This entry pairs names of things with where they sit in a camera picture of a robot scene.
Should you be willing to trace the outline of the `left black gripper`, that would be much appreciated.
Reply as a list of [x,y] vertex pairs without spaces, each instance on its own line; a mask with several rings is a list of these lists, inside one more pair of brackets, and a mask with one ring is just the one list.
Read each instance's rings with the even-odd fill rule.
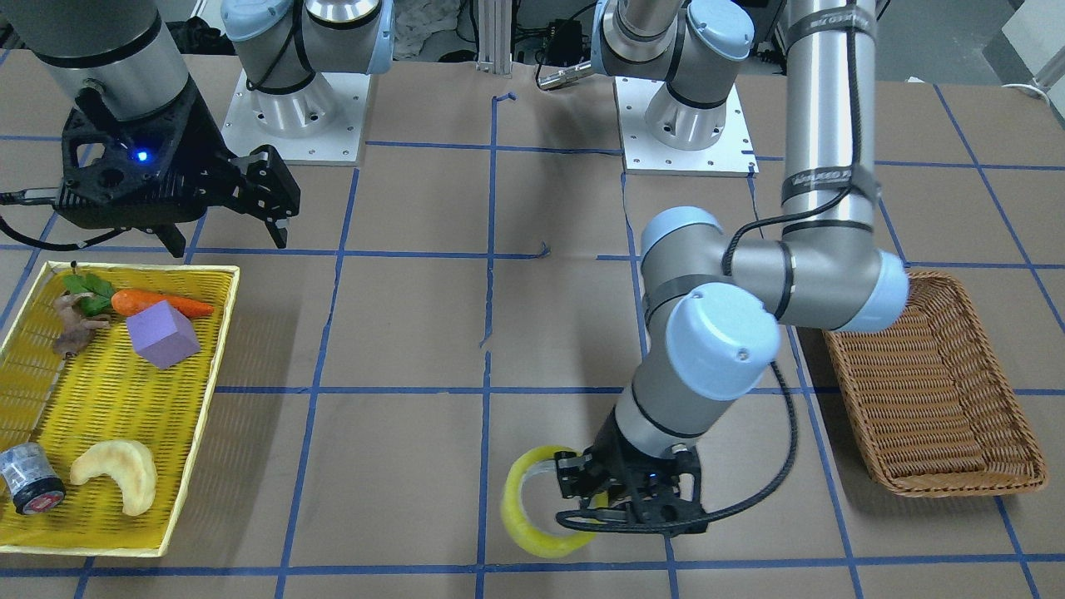
[[579,507],[557,512],[559,527],[593,533],[681,535],[704,533],[702,468],[697,448],[668,448],[652,458],[624,439],[610,414],[585,453],[557,453],[564,499]]

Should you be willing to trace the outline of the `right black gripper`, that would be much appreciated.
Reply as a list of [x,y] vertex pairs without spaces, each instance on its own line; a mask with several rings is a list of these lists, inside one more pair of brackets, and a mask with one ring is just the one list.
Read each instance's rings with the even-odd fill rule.
[[[300,187],[276,148],[256,147],[247,156],[229,151],[201,92],[187,80],[187,190],[191,218],[209,207],[228,208],[264,221],[277,249],[288,247],[288,217],[300,213]],[[175,258],[186,255],[186,236],[175,224],[157,227],[157,239]]]

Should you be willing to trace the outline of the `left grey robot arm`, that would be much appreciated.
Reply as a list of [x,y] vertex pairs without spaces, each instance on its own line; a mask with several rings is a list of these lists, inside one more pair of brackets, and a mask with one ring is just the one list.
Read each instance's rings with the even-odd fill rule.
[[586,533],[702,533],[774,493],[794,466],[730,507],[705,511],[697,440],[780,369],[780,327],[880,331],[910,278],[874,242],[874,1],[786,4],[787,132],[782,215],[727,236],[697,207],[659,213],[641,236],[651,349],[594,443],[555,452],[560,527]]

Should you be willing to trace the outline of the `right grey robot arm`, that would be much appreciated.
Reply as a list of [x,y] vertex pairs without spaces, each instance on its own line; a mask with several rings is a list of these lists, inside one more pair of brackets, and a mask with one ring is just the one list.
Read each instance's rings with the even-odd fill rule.
[[277,249],[300,213],[289,160],[354,160],[362,92],[387,72],[392,1],[224,1],[219,27],[166,19],[155,1],[4,1],[2,23],[72,102],[53,187],[2,194],[92,232],[35,249],[82,250],[131,229],[182,257],[181,225],[210,208],[262,221]]

